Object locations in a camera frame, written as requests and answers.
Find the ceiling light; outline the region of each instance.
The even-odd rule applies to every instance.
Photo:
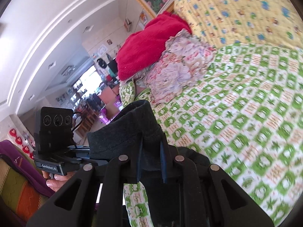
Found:
[[[74,70],[76,69],[76,66],[68,66],[62,73],[62,76],[68,76],[70,75]]]

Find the floral pillow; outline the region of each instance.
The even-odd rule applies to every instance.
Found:
[[[209,43],[200,42],[184,29],[165,46],[161,59],[144,79],[155,104],[167,103],[181,94],[183,87],[194,86],[205,75],[214,56]]]
[[[135,98],[134,81],[131,79],[124,84],[120,84],[119,94],[124,107],[126,107],[129,103],[132,103]]]

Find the window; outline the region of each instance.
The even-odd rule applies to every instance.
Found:
[[[82,97],[88,97],[90,94],[95,93],[96,89],[102,82],[101,77],[96,72],[95,66],[89,68],[79,79],[82,82],[83,86],[80,88],[80,91],[84,93]]]
[[[81,80],[79,79],[74,85],[74,89],[78,89],[78,87],[82,84]]]
[[[76,94],[74,94],[71,98],[72,102],[75,102],[76,98],[77,98],[77,96],[76,96]]]

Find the human hand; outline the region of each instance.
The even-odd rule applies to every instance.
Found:
[[[49,178],[49,173],[42,171],[45,179]],[[76,172],[68,172],[66,176],[54,175],[54,179],[48,179],[46,185],[57,192]]]

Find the white ceiling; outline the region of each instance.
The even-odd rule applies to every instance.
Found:
[[[64,84],[67,80],[79,69],[79,67],[86,62],[90,56],[88,55],[87,51],[80,47],[76,53],[71,57],[70,60],[61,68],[61,71],[55,76],[53,80],[51,80],[50,84],[47,86],[46,90],[52,89],[60,84]],[[75,66],[75,70],[72,72],[71,75],[63,76],[63,71],[68,66]]]
[[[60,87],[69,61],[81,64],[82,41],[117,16],[118,0],[12,0],[0,18],[0,120]]]

